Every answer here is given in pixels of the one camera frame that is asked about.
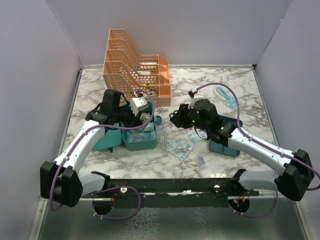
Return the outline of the clear blue gauze packet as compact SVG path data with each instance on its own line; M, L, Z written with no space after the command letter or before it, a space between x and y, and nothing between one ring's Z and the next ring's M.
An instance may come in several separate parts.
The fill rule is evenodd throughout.
M151 141L151 140L154 140L155 138L156 138L155 131L141 132L141 133L134 133L129 131L126 132L127 143Z

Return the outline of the green white glove packet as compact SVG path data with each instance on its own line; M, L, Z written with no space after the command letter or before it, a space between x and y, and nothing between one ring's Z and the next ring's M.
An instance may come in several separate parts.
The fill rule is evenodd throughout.
M151 117L150 113L147 112L143 112L140 116L140 121L142 122L142 124L145 124L148 120L150 120L150 122L148 123L148 125L139 128L138 131L143 133L143 132L152 132L155 129L155 124L154 124L154 118Z

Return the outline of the teal plastic medicine box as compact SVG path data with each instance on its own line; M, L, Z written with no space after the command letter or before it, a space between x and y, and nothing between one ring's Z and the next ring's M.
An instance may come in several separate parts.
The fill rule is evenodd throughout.
M108 130L107 133L94 145L93 151L109 150L113 152L113 148L124 144L129 151L141 151L154 149L157 146L158 135L156 127L162 123L162 118L158 115L153 116L154 131L156 132L156 138L148 141L132 142L128 143L126 133L141 133L138 130L122 130L114 129Z

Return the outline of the clear bag of wipes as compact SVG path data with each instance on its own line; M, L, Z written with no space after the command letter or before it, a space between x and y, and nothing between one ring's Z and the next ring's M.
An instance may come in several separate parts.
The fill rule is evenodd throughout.
M184 137L169 138L166 140L165 150L184 161L193 151L194 144Z

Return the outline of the small clear blue packet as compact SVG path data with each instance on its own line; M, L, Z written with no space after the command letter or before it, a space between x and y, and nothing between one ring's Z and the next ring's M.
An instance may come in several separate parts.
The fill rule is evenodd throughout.
M198 155L196 158L197 158L198 166L200 168L204 167L205 166L205 160L204 160L203 156Z

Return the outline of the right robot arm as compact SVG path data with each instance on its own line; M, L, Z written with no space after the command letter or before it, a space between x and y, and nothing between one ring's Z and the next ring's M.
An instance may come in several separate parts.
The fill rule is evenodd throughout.
M182 103L169 115L170 121L183 129L195 128L206 132L212 142L237 149L270 167L270 171L240 170L229 189L240 196L247 190L279 191L293 201L300 201L314 179L309 154L283 149L249 134L234 121L218 114L208 99L200 99L193 107Z

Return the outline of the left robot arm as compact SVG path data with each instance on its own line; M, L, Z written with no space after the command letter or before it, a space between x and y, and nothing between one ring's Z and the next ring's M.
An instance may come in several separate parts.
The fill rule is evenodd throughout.
M112 130L135 130L141 127L140 115L149 105L141 91L131 100L121 100L122 92L105 90L102 101L85 117L79 133L55 160L40 167L40 195L51 203L74 207L81 197L90 193L106 197L111 186L101 173L80 176L85 159L95 144Z

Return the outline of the blue white dressing packet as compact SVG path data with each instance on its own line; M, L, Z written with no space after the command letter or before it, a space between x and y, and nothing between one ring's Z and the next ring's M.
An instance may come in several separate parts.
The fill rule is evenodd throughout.
M200 142L201 140L206 140L208 137L207 133L201 130L189 132L187 136L190 139L190 141L194 144Z

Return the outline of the blue toothbrush blister pack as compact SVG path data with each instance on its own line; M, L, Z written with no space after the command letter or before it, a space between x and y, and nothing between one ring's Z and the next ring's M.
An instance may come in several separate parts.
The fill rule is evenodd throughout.
M212 91L227 107L235 108L237 106L235 97L222 87L215 87Z

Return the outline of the peach plastic file organizer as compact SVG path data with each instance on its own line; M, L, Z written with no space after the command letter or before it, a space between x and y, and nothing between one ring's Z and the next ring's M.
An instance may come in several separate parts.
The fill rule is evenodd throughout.
M160 54L139 53L123 28L109 30L102 76L108 89L122 92L127 99L142 89L155 106L171 105L169 61Z

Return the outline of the black metal base rail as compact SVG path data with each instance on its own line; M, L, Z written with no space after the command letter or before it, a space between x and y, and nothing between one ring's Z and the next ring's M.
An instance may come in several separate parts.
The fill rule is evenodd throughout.
M118 209L141 208L227 208L229 200L256 197L258 191L245 190L232 178L109 179L101 193L89 193L83 200Z

